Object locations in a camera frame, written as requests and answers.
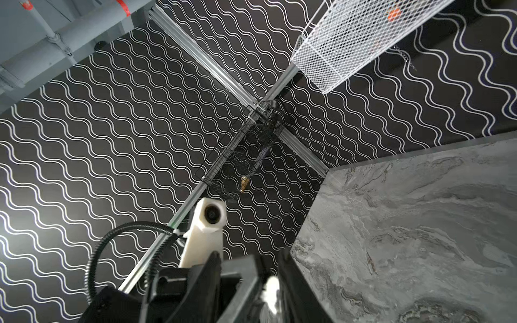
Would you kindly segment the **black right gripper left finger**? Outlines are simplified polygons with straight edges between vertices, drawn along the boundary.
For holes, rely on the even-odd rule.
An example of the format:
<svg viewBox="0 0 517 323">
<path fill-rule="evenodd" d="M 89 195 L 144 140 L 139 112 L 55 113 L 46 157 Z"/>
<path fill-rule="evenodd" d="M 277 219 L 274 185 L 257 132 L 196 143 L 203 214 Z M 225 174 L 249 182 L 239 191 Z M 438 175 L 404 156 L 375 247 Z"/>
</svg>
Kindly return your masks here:
<svg viewBox="0 0 517 323">
<path fill-rule="evenodd" d="M 237 280 L 241 283 L 222 310 L 218 322 L 259 322 L 264 307 L 261 294 L 268 277 L 269 272 L 259 255 L 223 261 L 221 280 Z"/>
</svg>

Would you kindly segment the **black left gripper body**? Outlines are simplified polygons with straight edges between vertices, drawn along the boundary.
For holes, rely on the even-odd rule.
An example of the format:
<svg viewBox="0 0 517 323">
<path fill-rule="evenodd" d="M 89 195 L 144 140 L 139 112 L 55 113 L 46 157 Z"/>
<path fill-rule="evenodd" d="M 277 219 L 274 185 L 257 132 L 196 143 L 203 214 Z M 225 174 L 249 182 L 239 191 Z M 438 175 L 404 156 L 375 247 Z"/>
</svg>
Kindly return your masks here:
<svg viewBox="0 0 517 323">
<path fill-rule="evenodd" d="M 148 295 L 138 299 L 111 287 L 88 306 L 80 322 L 218 322 L 241 281 L 221 280 L 221 258 L 204 265 L 162 269 Z"/>
</svg>

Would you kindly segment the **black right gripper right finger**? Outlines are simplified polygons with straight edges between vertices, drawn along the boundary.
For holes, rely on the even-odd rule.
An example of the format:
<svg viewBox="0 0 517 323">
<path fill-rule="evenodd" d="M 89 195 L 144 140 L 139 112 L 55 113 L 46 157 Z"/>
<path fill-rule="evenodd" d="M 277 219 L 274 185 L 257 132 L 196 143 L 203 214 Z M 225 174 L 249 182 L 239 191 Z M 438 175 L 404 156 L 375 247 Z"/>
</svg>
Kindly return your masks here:
<svg viewBox="0 0 517 323">
<path fill-rule="evenodd" d="M 290 249 L 279 254 L 280 322 L 332 322 L 298 268 Z"/>
</svg>

